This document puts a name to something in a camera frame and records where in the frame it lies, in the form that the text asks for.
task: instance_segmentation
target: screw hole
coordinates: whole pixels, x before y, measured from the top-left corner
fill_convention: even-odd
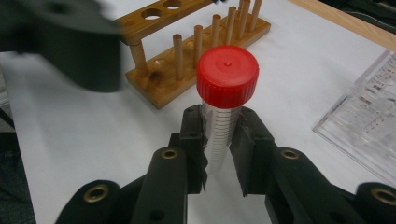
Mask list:
[[[174,149],[166,149],[161,153],[161,156],[164,159],[168,159],[168,160],[177,157],[177,155],[178,155],[178,152]]]
[[[165,213],[161,210],[154,210],[154,211],[151,211],[149,218],[152,221],[161,221],[165,218]]]
[[[371,193],[382,203],[396,205],[396,194],[387,189],[372,189]]]
[[[290,160],[297,160],[300,156],[291,150],[283,150],[282,152],[280,152],[280,154],[286,158],[286,159],[290,159]]]
[[[157,20],[163,13],[158,8],[149,8],[142,12],[142,17],[146,20]]]
[[[109,193],[107,185],[99,184],[88,189],[84,194],[84,201],[87,203],[97,203],[103,200]]]
[[[337,212],[330,212],[330,218],[338,223],[345,223],[347,221],[342,214]]]

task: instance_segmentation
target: clear plastic tube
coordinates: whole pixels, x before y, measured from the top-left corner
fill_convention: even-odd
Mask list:
[[[242,105],[253,95],[259,65],[236,46],[209,49],[197,65],[197,90],[205,118],[207,171],[217,173],[224,161]]]
[[[233,138],[233,131],[242,106],[221,109],[202,102],[202,113],[205,118],[205,136],[207,144],[205,155],[208,158],[207,171],[217,173],[224,161],[225,155]]]

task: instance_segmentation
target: rack hole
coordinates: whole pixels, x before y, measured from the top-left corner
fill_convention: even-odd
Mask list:
[[[149,8],[142,12],[142,17],[146,20],[157,20],[163,13],[158,8]]]
[[[161,153],[161,156],[164,159],[173,159],[175,157],[177,157],[178,152],[174,149],[166,149]]]
[[[161,221],[165,218],[165,212],[161,210],[151,211],[151,213],[149,214],[149,218],[152,221]]]
[[[297,160],[300,156],[291,150],[283,150],[280,153],[284,158],[290,159],[290,160]]]
[[[330,212],[330,218],[338,223],[345,223],[347,221],[342,214],[337,212]]]
[[[168,0],[163,3],[164,7],[171,9],[171,10],[179,9],[179,8],[181,8],[181,5],[182,5],[181,1],[178,1],[178,0]]]
[[[396,194],[387,189],[372,189],[371,193],[382,203],[396,205]]]

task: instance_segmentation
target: black cable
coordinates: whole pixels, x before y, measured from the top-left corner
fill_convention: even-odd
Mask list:
[[[0,108],[0,119],[2,119],[13,129],[15,129],[14,120],[12,120],[12,118],[10,118],[9,115],[6,112],[4,112],[2,108]]]

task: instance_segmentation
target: wooden peg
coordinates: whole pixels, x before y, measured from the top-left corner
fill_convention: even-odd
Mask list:
[[[198,64],[198,60],[202,54],[202,25],[194,26],[194,56],[193,56],[193,68]]]
[[[175,51],[175,68],[176,80],[183,79],[183,46],[181,35],[173,35],[174,51]]]
[[[212,48],[219,44],[219,31],[220,31],[220,20],[219,14],[213,15],[212,18]]]
[[[250,0],[244,0],[239,19],[238,39],[244,37],[245,27],[248,21],[248,8],[250,7]]]
[[[233,22],[235,21],[236,7],[228,8],[228,18],[227,18],[227,28],[226,35],[224,39],[225,45],[231,44],[231,37],[233,36]]]
[[[132,53],[132,58],[134,59],[134,64],[136,69],[139,70],[140,75],[148,74],[148,66],[146,64],[146,55],[143,49],[142,40],[136,41],[130,45],[129,49]]]
[[[260,8],[262,7],[262,0],[255,0],[253,11],[251,12],[250,25],[248,27],[249,32],[253,32],[256,28],[257,18],[259,17]]]

